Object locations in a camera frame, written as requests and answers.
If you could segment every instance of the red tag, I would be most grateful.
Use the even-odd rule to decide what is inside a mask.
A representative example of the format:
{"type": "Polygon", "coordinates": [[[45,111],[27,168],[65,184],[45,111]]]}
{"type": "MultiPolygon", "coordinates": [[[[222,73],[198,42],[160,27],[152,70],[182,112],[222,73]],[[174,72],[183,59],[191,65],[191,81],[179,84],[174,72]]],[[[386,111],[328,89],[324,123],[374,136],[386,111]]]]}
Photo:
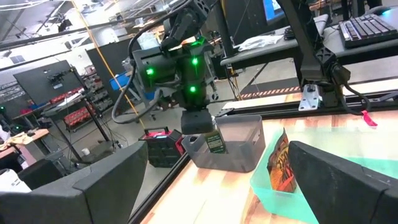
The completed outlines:
{"type": "Polygon", "coordinates": [[[363,120],[368,124],[370,127],[377,127],[376,122],[372,120],[372,118],[369,116],[368,112],[366,110],[362,111],[363,114],[363,120]]]}

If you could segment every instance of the translucent gray bin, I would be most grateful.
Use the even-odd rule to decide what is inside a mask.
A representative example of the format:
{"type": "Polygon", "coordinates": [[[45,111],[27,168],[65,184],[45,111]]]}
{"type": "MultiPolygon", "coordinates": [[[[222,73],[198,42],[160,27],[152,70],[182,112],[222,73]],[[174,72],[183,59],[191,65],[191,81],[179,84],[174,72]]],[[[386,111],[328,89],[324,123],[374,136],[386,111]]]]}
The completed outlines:
{"type": "Polygon", "coordinates": [[[202,134],[186,136],[182,145],[195,165],[233,172],[254,170],[266,148],[261,116],[225,116],[216,118],[216,122],[228,153],[211,153],[202,134]]]}

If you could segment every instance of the clear plastic bin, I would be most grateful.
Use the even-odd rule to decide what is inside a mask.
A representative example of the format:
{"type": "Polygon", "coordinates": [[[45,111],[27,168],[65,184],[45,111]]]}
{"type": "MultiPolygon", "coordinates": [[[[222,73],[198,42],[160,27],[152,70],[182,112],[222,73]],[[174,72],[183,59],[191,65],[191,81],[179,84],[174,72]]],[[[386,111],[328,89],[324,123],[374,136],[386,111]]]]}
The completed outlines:
{"type": "MultiPolygon", "coordinates": [[[[267,170],[268,158],[282,133],[281,128],[268,144],[251,178],[251,186],[268,212],[307,223],[318,223],[299,186],[294,193],[275,191],[271,187],[267,170]]],[[[397,130],[287,128],[286,133],[289,142],[301,141],[382,174],[398,178],[398,151],[391,148],[391,141],[395,141],[398,136],[397,130]]]]}
{"type": "Polygon", "coordinates": [[[226,144],[226,154],[211,153],[204,135],[186,136],[182,145],[197,167],[250,172],[266,148],[259,115],[216,118],[226,144]]]}

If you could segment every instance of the keyboard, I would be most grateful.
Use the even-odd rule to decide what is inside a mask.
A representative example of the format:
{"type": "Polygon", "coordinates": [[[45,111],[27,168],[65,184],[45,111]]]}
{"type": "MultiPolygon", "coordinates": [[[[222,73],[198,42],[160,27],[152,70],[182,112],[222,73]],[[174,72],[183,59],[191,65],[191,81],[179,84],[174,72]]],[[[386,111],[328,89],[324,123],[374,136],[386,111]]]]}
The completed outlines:
{"type": "Polygon", "coordinates": [[[340,22],[339,28],[347,49],[398,39],[398,30],[374,14],[340,22]]]}

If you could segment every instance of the ceiling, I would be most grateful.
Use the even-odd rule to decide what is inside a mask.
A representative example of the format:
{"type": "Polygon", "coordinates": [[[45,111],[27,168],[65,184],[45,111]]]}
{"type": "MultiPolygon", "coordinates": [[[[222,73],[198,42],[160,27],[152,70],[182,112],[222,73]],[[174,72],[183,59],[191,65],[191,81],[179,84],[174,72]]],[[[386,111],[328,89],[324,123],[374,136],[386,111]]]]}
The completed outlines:
{"type": "MultiPolygon", "coordinates": [[[[75,0],[75,2],[85,14],[94,14],[99,9],[107,11],[107,19],[112,21],[117,12],[122,12],[125,18],[147,14],[159,10],[159,4],[162,6],[171,0],[75,0]]],[[[0,0],[0,44],[58,32],[60,18],[67,15],[71,9],[74,10],[70,0],[0,0]],[[27,2],[41,3],[32,7],[21,5],[27,2]],[[28,8],[4,11],[15,7],[28,8]]]]}

